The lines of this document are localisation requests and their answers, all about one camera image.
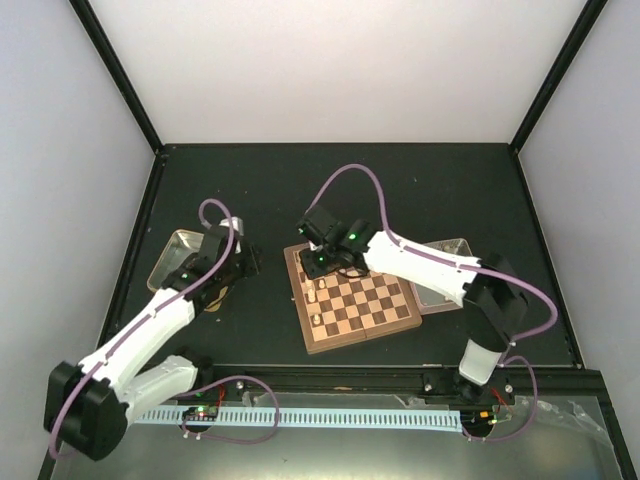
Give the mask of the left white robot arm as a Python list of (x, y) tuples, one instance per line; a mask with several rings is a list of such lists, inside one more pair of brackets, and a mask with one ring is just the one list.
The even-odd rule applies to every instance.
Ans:
[(208, 357), (183, 347), (158, 366), (145, 366), (197, 316), (219, 309), (233, 285), (257, 274), (258, 267), (240, 218), (210, 227), (199, 250), (164, 278), (116, 336), (77, 364), (61, 362), (51, 371), (43, 419), (49, 453), (55, 455), (57, 442), (63, 441), (101, 460), (147, 410), (182, 393), (207, 397), (215, 384)]

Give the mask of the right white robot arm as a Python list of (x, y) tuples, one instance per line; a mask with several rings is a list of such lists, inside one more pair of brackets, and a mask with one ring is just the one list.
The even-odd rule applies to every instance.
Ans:
[(344, 267), (399, 277), (432, 290), (461, 307), (467, 344), (453, 375), (455, 395), (478, 403), (491, 390), (490, 378), (527, 312), (522, 289), (500, 277), (508, 263), (488, 263), (417, 244), (358, 220), (347, 226), (330, 218), (306, 217), (297, 224), (310, 246), (302, 251), (303, 270), (312, 279)]

